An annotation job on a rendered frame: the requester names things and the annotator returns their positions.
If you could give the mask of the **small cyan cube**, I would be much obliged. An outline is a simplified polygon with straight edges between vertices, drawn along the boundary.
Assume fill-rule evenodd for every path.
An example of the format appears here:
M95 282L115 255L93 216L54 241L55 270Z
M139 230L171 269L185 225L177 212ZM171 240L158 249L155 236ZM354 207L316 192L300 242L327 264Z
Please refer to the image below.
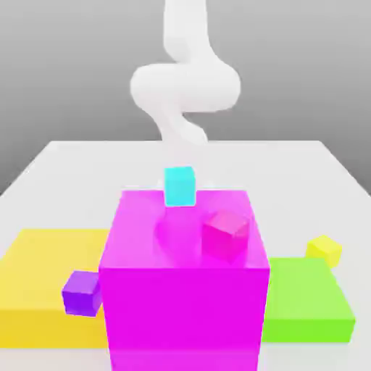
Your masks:
M191 166L164 169L164 202L167 207L196 204L196 178Z

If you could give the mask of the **small pink cube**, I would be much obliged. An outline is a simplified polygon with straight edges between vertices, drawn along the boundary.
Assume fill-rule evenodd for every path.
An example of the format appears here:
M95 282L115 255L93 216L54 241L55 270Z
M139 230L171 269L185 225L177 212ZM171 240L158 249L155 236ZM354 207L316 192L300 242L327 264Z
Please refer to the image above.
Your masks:
M216 211L202 224L202 253L233 263L248 249L249 227L249 218L240 213L226 209Z

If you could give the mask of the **small purple cube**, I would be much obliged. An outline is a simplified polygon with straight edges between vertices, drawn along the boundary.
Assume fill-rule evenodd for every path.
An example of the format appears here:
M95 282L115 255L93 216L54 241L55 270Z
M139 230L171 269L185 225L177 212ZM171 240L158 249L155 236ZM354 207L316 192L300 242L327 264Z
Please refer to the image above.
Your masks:
M75 270L62 289L67 314L95 317L101 306L101 289L97 272Z

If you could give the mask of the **small yellow cube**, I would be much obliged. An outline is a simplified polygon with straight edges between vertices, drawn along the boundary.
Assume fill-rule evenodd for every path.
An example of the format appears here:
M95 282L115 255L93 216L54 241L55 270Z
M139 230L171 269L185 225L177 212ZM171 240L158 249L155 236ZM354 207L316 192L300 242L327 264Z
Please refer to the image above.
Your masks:
M340 261L342 245L326 235L313 238L307 243L305 257L323 258L329 267L336 267Z

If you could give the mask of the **large magenta box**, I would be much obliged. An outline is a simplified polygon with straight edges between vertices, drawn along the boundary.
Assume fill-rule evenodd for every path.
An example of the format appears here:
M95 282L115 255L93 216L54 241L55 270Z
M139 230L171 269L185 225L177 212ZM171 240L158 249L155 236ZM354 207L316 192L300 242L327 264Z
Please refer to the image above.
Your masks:
M219 211L249 221L227 261L201 229ZM112 371L257 371L270 265L245 191L205 190L166 207L123 191L99 263Z

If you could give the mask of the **large green box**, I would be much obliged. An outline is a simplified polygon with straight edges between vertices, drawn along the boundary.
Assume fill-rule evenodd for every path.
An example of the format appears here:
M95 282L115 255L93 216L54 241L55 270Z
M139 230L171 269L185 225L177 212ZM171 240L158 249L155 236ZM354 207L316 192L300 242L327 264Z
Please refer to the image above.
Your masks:
M348 343L356 318L325 260L270 258L265 343Z

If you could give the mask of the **large yellow box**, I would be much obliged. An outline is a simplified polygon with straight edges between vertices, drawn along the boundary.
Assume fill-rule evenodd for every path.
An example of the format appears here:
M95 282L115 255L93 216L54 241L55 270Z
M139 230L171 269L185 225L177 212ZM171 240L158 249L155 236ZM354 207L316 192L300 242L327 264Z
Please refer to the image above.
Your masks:
M0 258L0 349L105 349L104 312L66 314L75 270L95 272L106 229L24 229Z

